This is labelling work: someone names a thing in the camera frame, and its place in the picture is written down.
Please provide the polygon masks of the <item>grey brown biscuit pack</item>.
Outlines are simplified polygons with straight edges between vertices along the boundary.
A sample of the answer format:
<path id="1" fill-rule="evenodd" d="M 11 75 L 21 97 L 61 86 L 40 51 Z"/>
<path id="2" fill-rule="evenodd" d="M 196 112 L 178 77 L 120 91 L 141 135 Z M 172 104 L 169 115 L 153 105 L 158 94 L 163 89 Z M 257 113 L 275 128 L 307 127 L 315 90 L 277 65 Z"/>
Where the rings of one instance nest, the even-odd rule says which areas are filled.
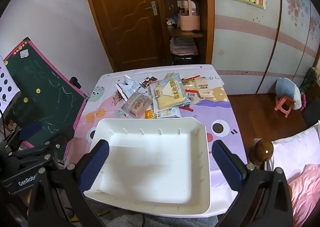
<path id="1" fill-rule="evenodd" d="M 140 118 L 152 104 L 152 99 L 140 92 L 134 92 L 121 107 L 125 115 Z"/>

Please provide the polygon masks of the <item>red white cookies pack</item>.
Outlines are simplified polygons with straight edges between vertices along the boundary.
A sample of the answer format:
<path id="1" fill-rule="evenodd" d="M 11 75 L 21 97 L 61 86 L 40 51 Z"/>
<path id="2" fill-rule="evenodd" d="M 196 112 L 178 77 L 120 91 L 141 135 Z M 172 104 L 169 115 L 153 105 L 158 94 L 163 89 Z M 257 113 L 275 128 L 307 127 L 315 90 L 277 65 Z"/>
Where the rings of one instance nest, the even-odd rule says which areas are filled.
<path id="1" fill-rule="evenodd" d="M 193 77 L 185 77 L 181 79 L 182 84 L 184 86 L 184 90 L 190 99 L 199 97 L 199 92 L 195 84 L 195 79 L 197 78 L 200 78 L 200 75 L 193 76 Z"/>

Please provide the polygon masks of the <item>white blue snack wrapper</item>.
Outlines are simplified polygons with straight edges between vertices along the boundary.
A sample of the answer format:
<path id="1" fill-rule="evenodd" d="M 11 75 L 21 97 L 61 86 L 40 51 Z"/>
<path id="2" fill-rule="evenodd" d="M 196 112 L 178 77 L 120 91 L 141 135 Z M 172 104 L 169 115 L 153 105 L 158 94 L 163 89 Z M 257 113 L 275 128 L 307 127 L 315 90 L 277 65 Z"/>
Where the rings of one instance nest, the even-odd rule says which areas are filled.
<path id="1" fill-rule="evenodd" d="M 116 88 L 125 102 L 127 102 L 132 94 L 137 92 L 140 87 L 140 83 L 128 75 L 125 75 L 122 83 L 116 83 Z"/>

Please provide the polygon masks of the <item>orange snack packet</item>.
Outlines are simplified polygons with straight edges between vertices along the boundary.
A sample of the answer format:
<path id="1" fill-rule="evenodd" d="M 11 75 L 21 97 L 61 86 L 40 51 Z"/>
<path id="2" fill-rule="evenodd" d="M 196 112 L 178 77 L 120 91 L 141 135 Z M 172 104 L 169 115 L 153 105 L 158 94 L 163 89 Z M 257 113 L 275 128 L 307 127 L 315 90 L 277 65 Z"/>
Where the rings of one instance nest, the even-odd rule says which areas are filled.
<path id="1" fill-rule="evenodd" d="M 157 119 L 157 113 L 154 113 L 153 110 L 146 110 L 145 119 Z"/>

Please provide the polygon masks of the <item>large yellow cracker bag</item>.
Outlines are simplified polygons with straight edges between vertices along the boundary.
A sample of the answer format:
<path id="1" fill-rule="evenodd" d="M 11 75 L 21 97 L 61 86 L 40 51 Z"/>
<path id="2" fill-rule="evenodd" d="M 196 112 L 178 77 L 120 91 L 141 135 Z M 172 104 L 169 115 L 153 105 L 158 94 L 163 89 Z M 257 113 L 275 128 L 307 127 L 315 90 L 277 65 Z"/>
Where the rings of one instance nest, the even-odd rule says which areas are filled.
<path id="1" fill-rule="evenodd" d="M 167 74 L 164 79 L 152 83 L 150 92 L 155 112 L 173 107 L 188 106 L 191 103 L 179 73 Z"/>

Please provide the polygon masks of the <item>brown chocolate snack packet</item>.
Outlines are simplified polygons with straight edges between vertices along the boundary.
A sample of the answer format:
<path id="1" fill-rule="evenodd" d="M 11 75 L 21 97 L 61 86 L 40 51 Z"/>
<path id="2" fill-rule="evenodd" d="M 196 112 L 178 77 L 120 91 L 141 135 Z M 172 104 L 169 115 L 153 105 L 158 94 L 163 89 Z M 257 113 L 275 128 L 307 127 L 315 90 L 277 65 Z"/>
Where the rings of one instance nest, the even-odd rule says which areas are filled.
<path id="1" fill-rule="evenodd" d="M 149 74 L 143 80 L 141 80 L 139 83 L 140 83 L 141 87 L 146 89 L 147 87 L 149 87 L 150 84 L 156 82 L 157 80 L 158 79 L 155 76 L 153 76 L 152 74 Z"/>

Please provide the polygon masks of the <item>beige soda cracker pack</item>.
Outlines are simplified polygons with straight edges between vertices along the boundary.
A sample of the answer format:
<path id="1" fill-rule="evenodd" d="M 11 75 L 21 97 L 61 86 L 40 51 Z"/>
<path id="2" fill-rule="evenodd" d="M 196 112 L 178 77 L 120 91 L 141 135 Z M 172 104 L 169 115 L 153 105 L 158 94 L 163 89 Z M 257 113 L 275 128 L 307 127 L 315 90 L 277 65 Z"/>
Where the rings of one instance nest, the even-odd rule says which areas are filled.
<path id="1" fill-rule="evenodd" d="M 195 87 L 200 98 L 214 98 L 212 89 L 209 87 L 205 77 L 197 77 L 194 79 Z"/>

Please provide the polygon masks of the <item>white dotted calibration board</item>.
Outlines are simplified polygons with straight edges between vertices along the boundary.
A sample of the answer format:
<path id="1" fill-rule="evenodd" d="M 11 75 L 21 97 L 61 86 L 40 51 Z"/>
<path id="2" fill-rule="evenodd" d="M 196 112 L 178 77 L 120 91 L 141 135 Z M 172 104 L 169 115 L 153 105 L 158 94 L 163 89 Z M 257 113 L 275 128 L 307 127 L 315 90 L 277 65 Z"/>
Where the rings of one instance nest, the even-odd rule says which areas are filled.
<path id="1" fill-rule="evenodd" d="M 3 58 L 1 57 L 0 64 L 0 98 L 1 98 L 1 111 L 4 116 L 10 111 L 13 104 L 16 102 L 21 94 L 20 89 L 12 79 Z"/>

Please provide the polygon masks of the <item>cartoon printed tablecloth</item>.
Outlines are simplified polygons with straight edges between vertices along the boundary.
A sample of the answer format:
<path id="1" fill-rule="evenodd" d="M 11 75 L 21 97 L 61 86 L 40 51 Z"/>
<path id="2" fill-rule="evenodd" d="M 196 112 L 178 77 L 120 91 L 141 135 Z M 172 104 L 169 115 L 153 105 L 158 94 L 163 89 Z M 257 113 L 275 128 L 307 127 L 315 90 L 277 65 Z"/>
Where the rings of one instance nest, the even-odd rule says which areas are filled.
<path id="1" fill-rule="evenodd" d="M 81 114 L 77 124 L 74 139 L 66 150 L 66 163 L 76 163 L 88 153 L 92 144 L 97 124 L 102 119 L 132 119 L 121 114 L 120 104 L 113 103 L 116 83 L 122 83 L 125 75 L 140 82 L 149 74 L 157 79 L 163 79 L 169 73 L 179 73 L 182 78 L 200 75 L 205 77 L 214 98 L 197 100 L 193 105 L 181 110 L 181 118 L 195 118 L 205 126 L 209 152 L 210 169 L 210 208 L 202 215 L 189 217 L 201 218 L 222 214 L 227 211 L 236 197 L 236 192 L 228 186 L 222 172 L 212 156 L 212 144 L 221 140 L 238 155 L 246 160 L 244 145 L 239 127 L 223 81 L 211 65 L 185 65 L 151 67 L 124 72 L 109 73 L 101 76 Z"/>

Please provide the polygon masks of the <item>white pillow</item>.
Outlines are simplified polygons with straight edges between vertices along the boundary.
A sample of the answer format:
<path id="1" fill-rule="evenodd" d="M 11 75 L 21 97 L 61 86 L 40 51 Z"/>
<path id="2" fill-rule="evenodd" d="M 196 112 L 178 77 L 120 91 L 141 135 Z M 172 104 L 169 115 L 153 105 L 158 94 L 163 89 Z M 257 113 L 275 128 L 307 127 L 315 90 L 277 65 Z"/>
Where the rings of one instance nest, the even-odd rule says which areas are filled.
<path id="1" fill-rule="evenodd" d="M 308 164 L 319 164 L 319 123 L 294 136 L 272 141 L 273 155 L 264 169 L 282 168 L 288 182 L 296 179 Z"/>

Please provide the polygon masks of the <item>pink blanket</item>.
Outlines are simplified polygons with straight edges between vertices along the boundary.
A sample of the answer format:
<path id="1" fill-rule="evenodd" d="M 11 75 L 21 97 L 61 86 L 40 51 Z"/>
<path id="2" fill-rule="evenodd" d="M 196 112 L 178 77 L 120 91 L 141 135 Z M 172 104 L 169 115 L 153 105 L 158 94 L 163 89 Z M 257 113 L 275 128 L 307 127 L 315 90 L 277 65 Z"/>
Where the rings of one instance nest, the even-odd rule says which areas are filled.
<path id="1" fill-rule="evenodd" d="M 290 184 L 293 226 L 302 226 L 319 201 L 319 165 L 308 164 Z"/>

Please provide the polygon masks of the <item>white plastic tray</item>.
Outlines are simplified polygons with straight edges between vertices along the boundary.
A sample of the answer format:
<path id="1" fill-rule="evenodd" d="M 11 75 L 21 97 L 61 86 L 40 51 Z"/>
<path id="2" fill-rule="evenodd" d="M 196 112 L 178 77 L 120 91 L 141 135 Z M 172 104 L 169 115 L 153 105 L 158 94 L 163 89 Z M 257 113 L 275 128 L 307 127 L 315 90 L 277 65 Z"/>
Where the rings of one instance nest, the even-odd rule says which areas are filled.
<path id="1" fill-rule="evenodd" d="M 210 208 L 207 132 L 195 118 L 102 119 L 92 144 L 109 155 L 88 198 L 165 217 L 194 217 Z"/>

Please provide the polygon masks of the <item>pink small stool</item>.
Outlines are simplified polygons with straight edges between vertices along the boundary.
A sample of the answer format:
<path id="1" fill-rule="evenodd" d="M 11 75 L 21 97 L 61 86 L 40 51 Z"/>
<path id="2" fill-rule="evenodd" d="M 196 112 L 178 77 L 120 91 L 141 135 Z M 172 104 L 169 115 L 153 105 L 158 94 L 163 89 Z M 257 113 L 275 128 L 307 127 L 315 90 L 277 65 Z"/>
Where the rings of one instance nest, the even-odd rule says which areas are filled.
<path id="1" fill-rule="evenodd" d="M 287 118 L 293 108 L 293 100 L 289 96 L 276 96 L 275 111 L 280 111 Z"/>

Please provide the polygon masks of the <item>blue white plush toy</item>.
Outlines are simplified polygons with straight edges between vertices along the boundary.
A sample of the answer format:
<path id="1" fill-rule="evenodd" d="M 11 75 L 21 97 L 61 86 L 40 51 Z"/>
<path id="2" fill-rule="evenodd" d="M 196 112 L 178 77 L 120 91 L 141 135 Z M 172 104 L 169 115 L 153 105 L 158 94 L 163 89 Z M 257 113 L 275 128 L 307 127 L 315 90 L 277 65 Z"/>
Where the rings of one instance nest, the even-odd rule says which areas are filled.
<path id="1" fill-rule="evenodd" d="M 278 98 L 288 96 L 293 101 L 293 109 L 299 110 L 302 107 L 302 98 L 298 86 L 288 78 L 279 78 L 276 81 L 276 96 Z"/>

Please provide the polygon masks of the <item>folded towels stack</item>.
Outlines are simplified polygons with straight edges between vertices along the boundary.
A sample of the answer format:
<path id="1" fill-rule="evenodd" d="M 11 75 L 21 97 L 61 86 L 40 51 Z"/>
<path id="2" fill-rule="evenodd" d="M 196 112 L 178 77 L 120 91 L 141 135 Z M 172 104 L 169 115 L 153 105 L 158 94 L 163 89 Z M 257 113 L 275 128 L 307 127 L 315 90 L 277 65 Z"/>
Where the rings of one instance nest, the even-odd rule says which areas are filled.
<path id="1" fill-rule="evenodd" d="M 174 38 L 170 40 L 170 51 L 173 55 L 189 56 L 198 55 L 197 46 L 193 38 Z"/>

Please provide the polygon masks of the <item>brown wooden door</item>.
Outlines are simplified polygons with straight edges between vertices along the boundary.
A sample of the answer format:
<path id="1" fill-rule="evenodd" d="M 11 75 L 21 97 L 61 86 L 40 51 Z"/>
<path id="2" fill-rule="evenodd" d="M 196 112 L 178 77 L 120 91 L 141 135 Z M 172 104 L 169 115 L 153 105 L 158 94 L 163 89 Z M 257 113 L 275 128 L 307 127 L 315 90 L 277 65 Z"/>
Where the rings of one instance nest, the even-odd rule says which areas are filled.
<path id="1" fill-rule="evenodd" d="M 152 1 L 157 5 L 157 0 L 88 0 L 115 72 L 165 64 L 160 15 L 145 9 Z"/>

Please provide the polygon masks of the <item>wooden shelf unit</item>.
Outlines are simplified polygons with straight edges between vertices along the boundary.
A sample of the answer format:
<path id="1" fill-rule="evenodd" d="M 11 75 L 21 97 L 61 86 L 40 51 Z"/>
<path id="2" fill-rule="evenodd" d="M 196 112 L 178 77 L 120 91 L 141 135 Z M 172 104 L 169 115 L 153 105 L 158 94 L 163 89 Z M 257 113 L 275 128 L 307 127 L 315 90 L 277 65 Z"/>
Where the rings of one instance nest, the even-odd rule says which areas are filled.
<path id="1" fill-rule="evenodd" d="M 167 64 L 210 64 L 215 0 L 158 0 Z"/>

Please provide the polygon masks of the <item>wooden bed post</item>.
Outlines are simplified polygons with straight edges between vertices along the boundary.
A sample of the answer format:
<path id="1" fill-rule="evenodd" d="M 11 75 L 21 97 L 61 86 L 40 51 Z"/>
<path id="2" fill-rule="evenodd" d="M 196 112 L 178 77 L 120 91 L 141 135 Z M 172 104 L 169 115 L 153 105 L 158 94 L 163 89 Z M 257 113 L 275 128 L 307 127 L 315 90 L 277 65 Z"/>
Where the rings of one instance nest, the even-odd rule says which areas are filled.
<path id="1" fill-rule="evenodd" d="M 266 163 L 272 158 L 274 147 L 272 141 L 266 138 L 255 138 L 249 148 L 248 159 L 258 169 L 265 169 Z"/>

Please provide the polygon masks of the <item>green chalkboard pink frame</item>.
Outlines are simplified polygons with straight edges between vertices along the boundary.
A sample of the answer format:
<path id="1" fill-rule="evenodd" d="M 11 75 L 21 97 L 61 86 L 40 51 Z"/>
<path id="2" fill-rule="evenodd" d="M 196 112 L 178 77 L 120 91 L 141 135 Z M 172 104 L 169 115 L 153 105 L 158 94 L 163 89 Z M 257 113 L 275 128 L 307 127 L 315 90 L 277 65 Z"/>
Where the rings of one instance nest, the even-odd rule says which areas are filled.
<path id="1" fill-rule="evenodd" d="M 41 121 L 42 129 L 23 141 L 39 146 L 66 126 L 77 126 L 88 96 L 74 86 L 26 37 L 5 58 L 20 96 L 5 117 L 10 131 Z"/>

